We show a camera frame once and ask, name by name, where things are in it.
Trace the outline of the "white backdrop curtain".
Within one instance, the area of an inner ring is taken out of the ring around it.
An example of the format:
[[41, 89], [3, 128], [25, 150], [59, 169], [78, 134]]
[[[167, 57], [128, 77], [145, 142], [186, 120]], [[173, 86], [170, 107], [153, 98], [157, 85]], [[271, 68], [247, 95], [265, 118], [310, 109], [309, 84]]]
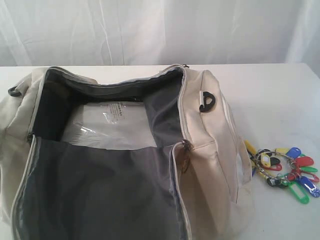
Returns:
[[2, 66], [320, 64], [317, 0], [3, 0]]

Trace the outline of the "colourful key tag bunch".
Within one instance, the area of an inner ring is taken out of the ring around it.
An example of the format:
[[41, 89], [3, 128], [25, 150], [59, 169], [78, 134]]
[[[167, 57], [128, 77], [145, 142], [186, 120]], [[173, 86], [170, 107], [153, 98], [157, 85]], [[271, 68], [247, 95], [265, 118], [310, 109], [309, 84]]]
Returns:
[[320, 197], [320, 171], [314, 167], [312, 157], [298, 147], [257, 150], [249, 141], [244, 141], [252, 163], [251, 175], [259, 175], [272, 187], [289, 190], [301, 204], [308, 204], [310, 197]]

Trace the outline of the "clear plastic wrapped package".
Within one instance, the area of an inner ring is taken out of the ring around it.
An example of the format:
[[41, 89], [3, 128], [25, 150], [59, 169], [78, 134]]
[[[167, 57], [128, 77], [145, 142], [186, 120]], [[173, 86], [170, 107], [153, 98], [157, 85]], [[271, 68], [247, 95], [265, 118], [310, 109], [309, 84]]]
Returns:
[[142, 102], [110, 101], [80, 105], [71, 114], [63, 142], [107, 150], [156, 147]]

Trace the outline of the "cream fabric duffel bag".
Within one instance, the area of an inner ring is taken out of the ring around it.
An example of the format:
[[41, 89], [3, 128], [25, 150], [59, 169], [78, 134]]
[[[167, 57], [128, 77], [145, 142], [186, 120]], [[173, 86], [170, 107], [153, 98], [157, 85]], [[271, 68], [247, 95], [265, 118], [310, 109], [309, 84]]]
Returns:
[[[77, 107], [102, 102], [143, 103], [156, 147], [61, 140]], [[15, 240], [230, 240], [253, 215], [251, 167], [208, 70], [99, 84], [36, 68], [0, 103], [0, 215]]]

